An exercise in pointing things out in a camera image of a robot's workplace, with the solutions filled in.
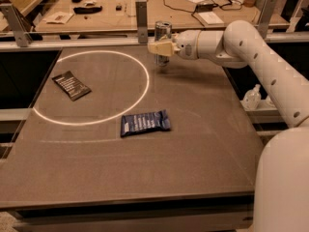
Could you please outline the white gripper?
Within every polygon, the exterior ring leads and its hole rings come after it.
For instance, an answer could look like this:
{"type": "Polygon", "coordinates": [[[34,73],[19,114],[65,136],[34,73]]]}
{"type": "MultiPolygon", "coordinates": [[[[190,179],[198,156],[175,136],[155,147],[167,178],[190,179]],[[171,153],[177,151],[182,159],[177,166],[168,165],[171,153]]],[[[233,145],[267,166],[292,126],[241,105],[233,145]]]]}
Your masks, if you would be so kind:
{"type": "Polygon", "coordinates": [[[163,35],[148,44],[152,54],[170,57],[177,53],[183,59],[196,60],[198,58],[198,38],[200,30],[186,30],[180,34],[163,35]]]}

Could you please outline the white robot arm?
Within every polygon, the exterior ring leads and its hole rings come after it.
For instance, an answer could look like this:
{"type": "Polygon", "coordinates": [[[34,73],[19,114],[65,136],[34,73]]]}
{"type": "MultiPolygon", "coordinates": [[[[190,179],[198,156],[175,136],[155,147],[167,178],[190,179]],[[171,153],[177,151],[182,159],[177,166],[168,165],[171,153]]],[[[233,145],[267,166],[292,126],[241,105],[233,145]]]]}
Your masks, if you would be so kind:
{"type": "Polygon", "coordinates": [[[309,232],[309,82],[273,51],[249,22],[223,31],[187,30],[148,44],[162,56],[249,66],[288,125],[265,146],[258,163],[254,232],[309,232]]]}

